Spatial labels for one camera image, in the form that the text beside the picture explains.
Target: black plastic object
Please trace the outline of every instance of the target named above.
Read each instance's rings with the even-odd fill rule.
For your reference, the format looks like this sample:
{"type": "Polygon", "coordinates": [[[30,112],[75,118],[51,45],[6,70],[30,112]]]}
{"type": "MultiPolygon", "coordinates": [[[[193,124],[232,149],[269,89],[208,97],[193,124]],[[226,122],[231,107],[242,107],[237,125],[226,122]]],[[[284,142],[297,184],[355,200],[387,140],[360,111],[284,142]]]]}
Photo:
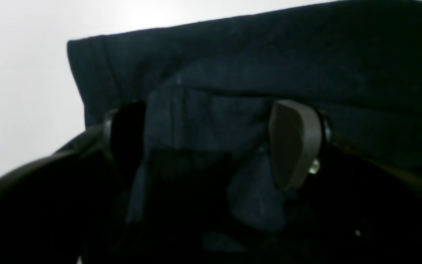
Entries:
{"type": "Polygon", "coordinates": [[[139,165],[144,112],[142,102],[125,106],[0,178],[0,264],[77,262],[93,220],[139,165]]]}
{"type": "MultiPolygon", "coordinates": [[[[422,179],[372,159],[308,105],[275,102],[269,126],[276,183],[300,197],[288,210],[303,205],[315,212],[299,227],[289,221],[287,238],[312,229],[301,241],[319,235],[318,244],[327,242],[322,252],[310,246],[326,254],[322,262],[422,264],[422,179]]],[[[303,219],[304,212],[292,212],[290,219],[303,219]]]]}

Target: white background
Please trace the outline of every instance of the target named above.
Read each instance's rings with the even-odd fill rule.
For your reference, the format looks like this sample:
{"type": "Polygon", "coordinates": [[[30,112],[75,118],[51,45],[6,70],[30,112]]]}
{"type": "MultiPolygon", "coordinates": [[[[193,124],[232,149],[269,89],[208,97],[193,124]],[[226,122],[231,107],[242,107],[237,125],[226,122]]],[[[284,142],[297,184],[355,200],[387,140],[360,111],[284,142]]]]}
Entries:
{"type": "Polygon", "coordinates": [[[328,0],[0,0],[0,176],[84,130],[68,40],[328,0]]]}

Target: dark blue fabric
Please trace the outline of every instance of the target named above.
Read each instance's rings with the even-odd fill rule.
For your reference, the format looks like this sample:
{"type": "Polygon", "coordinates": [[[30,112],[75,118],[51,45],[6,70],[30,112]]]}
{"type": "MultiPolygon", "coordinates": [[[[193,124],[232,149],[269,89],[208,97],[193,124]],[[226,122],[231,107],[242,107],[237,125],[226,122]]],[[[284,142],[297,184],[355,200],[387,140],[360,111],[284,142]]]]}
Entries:
{"type": "MultiPolygon", "coordinates": [[[[145,100],[146,153],[254,153],[227,195],[233,215],[256,229],[284,225],[265,141],[274,98],[326,110],[360,147],[422,175],[421,1],[310,5],[89,37],[67,51],[87,127],[145,100]]],[[[140,217],[142,177],[131,219],[140,217]]]]}

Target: dark fabric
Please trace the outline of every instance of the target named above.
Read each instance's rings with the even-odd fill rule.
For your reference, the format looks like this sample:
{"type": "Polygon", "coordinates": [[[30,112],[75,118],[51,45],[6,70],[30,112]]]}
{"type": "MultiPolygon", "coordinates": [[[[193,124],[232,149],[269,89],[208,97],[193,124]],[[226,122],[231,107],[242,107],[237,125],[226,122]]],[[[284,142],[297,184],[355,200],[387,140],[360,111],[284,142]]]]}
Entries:
{"type": "MultiPolygon", "coordinates": [[[[145,100],[152,149],[249,155],[228,190],[232,214],[284,227],[266,124],[276,98],[319,107],[335,129],[422,176],[422,2],[352,0],[68,43],[89,127],[145,100]]],[[[130,221],[142,219],[144,166],[130,221]]]]}
{"type": "Polygon", "coordinates": [[[181,256],[183,263],[201,263],[201,233],[228,212],[226,187],[237,164],[225,152],[154,150],[138,258],[153,256],[150,262],[159,263],[181,256]]]}

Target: white wall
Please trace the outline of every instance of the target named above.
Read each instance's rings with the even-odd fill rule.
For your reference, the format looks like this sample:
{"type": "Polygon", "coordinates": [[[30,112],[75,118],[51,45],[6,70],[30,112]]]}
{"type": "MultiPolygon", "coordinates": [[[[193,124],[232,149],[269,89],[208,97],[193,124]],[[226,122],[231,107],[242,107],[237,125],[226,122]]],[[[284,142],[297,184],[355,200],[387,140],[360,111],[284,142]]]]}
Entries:
{"type": "Polygon", "coordinates": [[[84,130],[68,40],[328,1],[0,0],[0,176],[84,130]]]}

